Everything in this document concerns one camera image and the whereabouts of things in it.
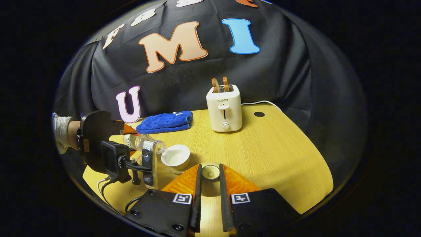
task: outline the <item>yellow tabletop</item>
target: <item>yellow tabletop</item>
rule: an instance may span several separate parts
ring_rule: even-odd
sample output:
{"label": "yellow tabletop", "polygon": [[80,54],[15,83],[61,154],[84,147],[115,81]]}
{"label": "yellow tabletop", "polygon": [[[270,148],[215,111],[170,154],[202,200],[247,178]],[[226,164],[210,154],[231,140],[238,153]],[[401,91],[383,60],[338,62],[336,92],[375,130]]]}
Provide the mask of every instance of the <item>yellow tabletop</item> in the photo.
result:
{"label": "yellow tabletop", "polygon": [[[265,116],[257,117],[255,112]],[[242,174],[261,189],[274,188],[300,214],[315,206],[333,190],[330,170],[307,136],[281,111],[268,104],[243,105],[242,128],[236,132],[211,129],[208,110],[193,112],[188,130],[151,134],[167,147],[183,144],[190,148],[196,164],[222,163]],[[140,122],[129,124],[136,128]],[[122,135],[110,137],[123,142]],[[159,190],[178,175],[169,172],[158,157]],[[87,167],[83,178],[99,195],[97,182],[107,175]],[[145,193],[147,188],[131,182],[114,183],[104,190],[107,201],[121,213],[125,205]],[[200,233],[196,236],[228,236],[222,230],[219,179],[203,180]]]}

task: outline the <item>blue letter i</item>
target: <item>blue letter i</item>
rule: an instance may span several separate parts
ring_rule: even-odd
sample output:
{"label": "blue letter i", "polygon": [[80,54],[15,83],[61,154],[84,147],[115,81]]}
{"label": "blue letter i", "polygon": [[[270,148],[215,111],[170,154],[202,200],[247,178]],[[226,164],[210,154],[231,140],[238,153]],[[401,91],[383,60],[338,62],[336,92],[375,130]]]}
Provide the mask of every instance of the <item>blue letter i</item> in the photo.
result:
{"label": "blue letter i", "polygon": [[222,23],[229,26],[231,30],[234,45],[230,48],[235,54],[255,54],[260,52],[253,39],[251,38],[250,21],[244,19],[224,19]]}

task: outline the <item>white toaster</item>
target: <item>white toaster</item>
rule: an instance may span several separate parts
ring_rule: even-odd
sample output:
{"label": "white toaster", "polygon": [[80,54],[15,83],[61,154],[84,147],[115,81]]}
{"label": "white toaster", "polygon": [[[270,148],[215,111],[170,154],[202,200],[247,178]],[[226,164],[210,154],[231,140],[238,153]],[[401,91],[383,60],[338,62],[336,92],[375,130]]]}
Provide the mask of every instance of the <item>white toaster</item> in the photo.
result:
{"label": "white toaster", "polygon": [[211,88],[206,95],[208,103],[210,126],[215,132],[233,132],[242,126],[240,91],[235,85],[219,86],[220,93]]}

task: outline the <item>folded towel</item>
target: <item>folded towel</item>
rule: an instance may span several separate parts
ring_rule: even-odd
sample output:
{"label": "folded towel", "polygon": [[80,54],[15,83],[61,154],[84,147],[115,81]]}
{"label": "folded towel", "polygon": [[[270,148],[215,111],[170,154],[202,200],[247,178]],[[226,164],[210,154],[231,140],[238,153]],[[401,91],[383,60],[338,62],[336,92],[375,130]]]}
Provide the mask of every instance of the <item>folded towel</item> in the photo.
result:
{"label": "folded towel", "polygon": [[193,113],[191,111],[163,113],[145,118],[136,127],[136,131],[141,134],[181,131],[189,129],[192,121]]}

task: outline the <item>black cable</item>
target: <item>black cable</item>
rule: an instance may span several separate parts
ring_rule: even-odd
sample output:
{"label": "black cable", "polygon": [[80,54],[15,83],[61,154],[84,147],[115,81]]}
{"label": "black cable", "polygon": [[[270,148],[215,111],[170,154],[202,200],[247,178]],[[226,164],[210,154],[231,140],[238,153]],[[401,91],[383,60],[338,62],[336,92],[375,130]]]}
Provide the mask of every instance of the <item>black cable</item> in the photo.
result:
{"label": "black cable", "polygon": [[140,198],[141,198],[142,196],[140,196],[140,197],[137,197],[137,198],[135,198],[135,199],[133,199],[133,200],[131,200],[127,205],[126,205],[126,213],[127,213],[127,210],[129,209],[129,206],[130,205],[132,205],[132,203],[134,203],[135,201],[137,201],[137,200],[139,200]]}
{"label": "black cable", "polygon": [[118,214],[120,214],[120,215],[123,215],[123,214],[121,214],[120,212],[118,212],[116,209],[114,209],[114,207],[112,207],[111,206],[111,204],[105,199],[105,196],[104,196],[104,189],[105,189],[105,187],[107,187],[107,185],[109,185],[109,184],[112,184],[113,182],[110,180],[110,181],[108,181],[108,183],[105,183],[103,186],[102,186],[102,188],[101,188],[101,195],[102,195],[102,197],[104,198],[104,200],[105,200],[105,202],[114,210],[114,211],[116,211]]}

